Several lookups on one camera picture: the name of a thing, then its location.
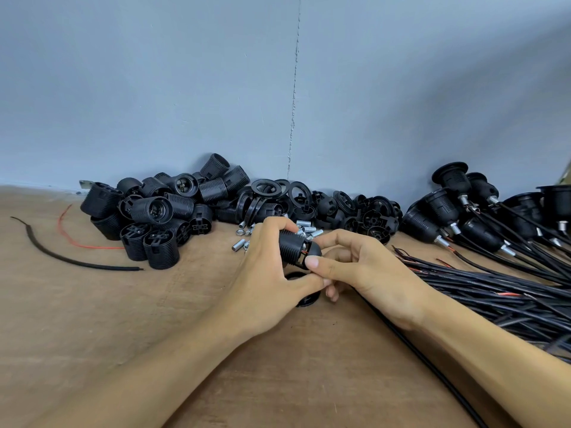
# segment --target wooden work surface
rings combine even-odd
[[[0,427],[21,427],[89,382],[144,352],[207,309],[229,283],[243,252],[236,226],[181,248],[171,269],[107,272],[65,264],[36,250],[25,227],[62,255],[109,265],[120,250],[82,249],[57,232],[58,216],[83,244],[110,242],[79,210],[80,197],[1,188]],[[397,234],[411,255],[443,249]],[[485,259],[483,264],[490,265]],[[505,270],[493,264],[498,270]],[[453,381],[490,427],[517,426],[451,358],[421,337],[415,343]],[[353,292],[294,309],[273,330],[234,351],[188,398],[168,427],[434,427],[475,424],[437,378]]]

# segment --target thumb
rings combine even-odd
[[[321,291],[329,284],[331,280],[323,279],[315,273],[308,273],[304,277],[289,281],[290,284],[296,287],[296,296],[303,298],[306,295],[311,295],[315,292]]]
[[[311,255],[305,258],[305,266],[311,272],[333,281],[343,281],[351,285],[356,281],[357,264],[353,262],[340,262]]]

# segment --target fingernail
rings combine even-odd
[[[315,269],[319,265],[319,259],[315,255],[310,255],[305,258],[305,267],[308,269]]]

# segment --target gray wall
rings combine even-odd
[[[551,184],[571,158],[570,13],[571,0],[0,0],[0,182],[114,184],[216,151],[252,178],[289,171],[403,205],[451,160],[504,197]]]

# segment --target hand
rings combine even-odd
[[[331,284],[314,273],[292,281],[284,277],[279,247],[282,229],[298,230],[285,217],[268,217],[256,224],[244,260],[215,307],[232,316],[246,339],[273,328],[301,299]]]
[[[326,290],[333,302],[346,282],[401,328],[420,324],[426,296],[435,290],[379,241],[346,230],[335,230],[313,241],[321,249],[341,245],[323,257],[305,259],[309,270],[334,281]]]

